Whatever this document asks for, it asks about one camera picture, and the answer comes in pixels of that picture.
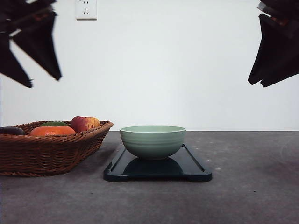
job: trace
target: orange fruit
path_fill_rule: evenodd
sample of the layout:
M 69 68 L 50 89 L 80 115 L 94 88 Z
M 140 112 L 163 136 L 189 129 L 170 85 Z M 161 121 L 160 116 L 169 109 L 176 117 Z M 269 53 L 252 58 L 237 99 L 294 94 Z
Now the orange fruit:
M 68 126 L 42 126 L 34 128 L 29 135 L 49 136 L 49 135 L 68 135 L 75 134 L 74 129 Z

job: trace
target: wall socket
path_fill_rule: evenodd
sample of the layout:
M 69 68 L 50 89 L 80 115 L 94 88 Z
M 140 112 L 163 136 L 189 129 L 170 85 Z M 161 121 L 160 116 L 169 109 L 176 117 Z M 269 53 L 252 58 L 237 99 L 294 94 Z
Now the wall socket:
M 76 0 L 76 19 L 97 20 L 97 0 Z

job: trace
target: green vegetable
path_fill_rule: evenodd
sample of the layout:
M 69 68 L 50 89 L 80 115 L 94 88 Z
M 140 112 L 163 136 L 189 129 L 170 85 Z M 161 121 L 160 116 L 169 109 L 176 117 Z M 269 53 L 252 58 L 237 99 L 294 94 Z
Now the green vegetable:
M 43 127 L 43 126 L 68 126 L 66 123 L 62 122 L 62 121 L 49 121 L 49 122 L 46 122 L 46 123 L 43 123 L 40 125 L 40 127 Z

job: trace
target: bowl rim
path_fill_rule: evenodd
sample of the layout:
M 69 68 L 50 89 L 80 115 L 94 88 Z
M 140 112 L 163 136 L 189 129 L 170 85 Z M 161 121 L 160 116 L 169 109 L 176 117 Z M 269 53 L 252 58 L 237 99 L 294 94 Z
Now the bowl rim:
M 181 128 L 182 130 L 169 131 L 169 132 L 136 132 L 136 131 L 127 131 L 127 130 L 124 130 L 124 128 L 128 128 L 128 127 L 178 127 L 178 128 Z M 138 125 L 138 126 L 128 126 L 128 127 L 122 127 L 122 128 L 120 128 L 120 132 L 128 132 L 128 133 L 175 133 L 175 132 L 184 132 L 184 131 L 187 130 L 184 127 L 170 126 L 170 125 Z

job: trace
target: dark eggplant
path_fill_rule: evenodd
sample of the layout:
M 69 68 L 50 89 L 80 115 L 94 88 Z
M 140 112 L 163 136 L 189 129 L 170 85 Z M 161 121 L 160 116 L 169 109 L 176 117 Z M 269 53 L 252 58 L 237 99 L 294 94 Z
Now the dark eggplant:
M 0 134 L 25 135 L 23 129 L 18 127 L 0 127 Z

